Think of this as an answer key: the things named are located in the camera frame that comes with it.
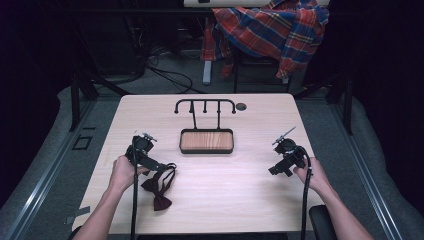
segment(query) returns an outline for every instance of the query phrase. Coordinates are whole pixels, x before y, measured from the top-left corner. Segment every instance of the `wire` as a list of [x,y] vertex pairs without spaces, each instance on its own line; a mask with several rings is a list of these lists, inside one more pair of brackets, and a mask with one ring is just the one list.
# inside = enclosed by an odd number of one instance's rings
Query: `wire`
[[137,221],[137,200],[138,200],[138,174],[137,174],[137,156],[135,154],[135,141],[136,138],[132,140],[132,149],[133,149],[133,166],[134,166],[134,193],[133,193],[133,210],[131,218],[131,239],[135,240],[135,223]]
[[144,72],[137,72],[129,77],[123,78],[123,79],[119,79],[119,80],[111,80],[111,79],[107,79],[108,82],[113,83],[115,85],[120,85],[120,84],[124,84],[124,83],[129,83],[129,82],[133,82],[139,78],[141,78],[143,76]]
[[[187,93],[190,90],[191,91],[194,91],[194,92],[197,92],[197,93],[206,94],[206,92],[204,92],[204,91],[197,90],[197,89],[193,88],[193,80],[190,77],[188,77],[188,76],[186,76],[186,75],[184,75],[182,73],[161,70],[161,69],[158,69],[158,68],[155,68],[155,67],[152,67],[152,66],[147,66],[146,68],[149,69],[150,71],[156,73],[157,75],[159,75],[159,76],[161,76],[161,77],[169,80],[172,84],[174,84],[174,86],[176,88],[178,88],[180,90],[180,94]],[[187,85],[187,84],[185,84],[185,83],[183,83],[183,82],[181,82],[181,81],[173,78],[169,74],[176,74],[176,75],[182,76],[182,77],[186,78],[189,81],[190,84]],[[178,87],[178,85],[179,86],[182,86],[182,87],[185,87],[186,89],[185,90],[181,90]]]
[[[199,53],[196,53],[196,54],[189,54],[189,52],[191,52],[191,51],[197,51],[197,52],[199,52]],[[190,58],[190,59],[200,59],[200,51],[199,50],[182,50],[181,51],[181,54],[182,55],[184,55],[184,56],[186,56],[186,57],[188,57],[188,58]]]
[[305,187],[303,188],[302,231],[300,235],[300,239],[304,240],[306,237],[306,208],[308,204],[308,189],[309,189],[309,182],[311,181],[311,176],[312,176],[312,166],[311,166],[311,159],[309,158],[308,153],[303,147],[302,147],[302,151],[305,154],[306,159],[308,160],[308,170],[306,172]]

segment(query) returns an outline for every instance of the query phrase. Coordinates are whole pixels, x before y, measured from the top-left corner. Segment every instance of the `finger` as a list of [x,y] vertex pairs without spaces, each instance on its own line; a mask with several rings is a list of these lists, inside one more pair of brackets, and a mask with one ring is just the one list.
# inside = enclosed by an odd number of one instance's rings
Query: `finger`
[[128,158],[127,158],[125,155],[121,155],[121,156],[119,156],[119,157],[118,157],[118,160],[119,160],[119,159],[128,160]]
[[299,174],[304,174],[306,171],[305,171],[305,169],[303,169],[303,168],[294,167],[294,168],[293,168],[293,172],[294,172],[295,174],[299,175]]
[[137,168],[137,174],[138,175],[140,175],[140,174],[142,174],[144,172],[147,172],[147,171],[149,171],[149,169],[148,168],[145,168],[145,167],[138,167]]

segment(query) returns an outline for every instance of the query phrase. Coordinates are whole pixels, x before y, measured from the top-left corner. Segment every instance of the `plaid fabric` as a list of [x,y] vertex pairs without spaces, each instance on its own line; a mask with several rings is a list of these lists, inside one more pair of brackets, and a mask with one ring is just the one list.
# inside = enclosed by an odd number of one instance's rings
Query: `plaid fabric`
[[278,78],[306,67],[322,42],[329,17],[316,0],[272,0],[260,9],[213,12],[216,23],[207,21],[201,59],[231,58],[232,44],[251,56],[278,60]]

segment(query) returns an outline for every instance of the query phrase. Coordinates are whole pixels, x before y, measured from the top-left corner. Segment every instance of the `gray floor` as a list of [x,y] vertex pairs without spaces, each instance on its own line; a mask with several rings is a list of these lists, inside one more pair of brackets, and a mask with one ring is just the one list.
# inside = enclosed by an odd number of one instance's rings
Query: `gray floor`
[[[202,84],[203,65],[197,54],[196,51],[186,52],[181,57],[165,54],[155,62],[160,69],[189,76],[193,80],[193,87],[198,90],[232,93],[232,79],[219,77],[220,62],[213,64],[212,84]],[[242,79],[258,72],[271,72],[249,71],[242,69]],[[302,90],[301,76],[298,74],[293,79],[290,93]],[[142,78],[119,86],[135,94],[171,94],[181,90],[149,70]],[[96,87],[100,93],[98,101],[81,99],[83,119],[74,133],[68,132],[71,126],[70,90],[67,88],[59,94],[62,104],[55,125],[20,185],[0,211],[0,239],[66,239],[70,234],[71,224],[64,224],[65,219],[73,216],[79,208],[120,99],[109,89],[99,85]],[[250,88],[256,92],[275,89],[275,86],[271,89]],[[326,92],[327,89],[321,89],[307,99],[298,100],[297,106],[316,157],[321,160],[334,188],[375,239],[422,239],[423,217],[402,198],[386,173],[384,155],[361,104],[354,100],[354,135],[349,136],[340,124],[340,107],[326,104]],[[79,135],[92,138],[87,150],[72,150]],[[187,239],[223,237],[189,236]],[[278,233],[228,236],[229,239],[282,237]],[[288,237],[299,239],[300,235],[289,233]],[[126,235],[110,237],[128,238]],[[175,239],[175,236],[162,236],[159,239]],[[307,234],[307,239],[314,239],[311,232]]]

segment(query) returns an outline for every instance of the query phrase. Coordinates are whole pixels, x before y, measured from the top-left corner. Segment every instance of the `dark curtain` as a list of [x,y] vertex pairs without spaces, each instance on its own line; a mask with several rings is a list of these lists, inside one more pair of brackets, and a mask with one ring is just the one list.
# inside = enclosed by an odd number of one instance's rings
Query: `dark curtain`
[[36,1],[3,1],[0,11],[3,206],[53,126],[70,70],[64,43]]
[[[420,152],[424,147],[423,3],[331,3],[334,8],[330,12],[347,15],[330,18],[323,45],[308,66],[305,84],[317,83],[353,63],[348,74],[354,80],[354,96],[363,104],[380,140],[386,170],[404,198],[424,215]],[[372,14],[349,16],[357,12]]]

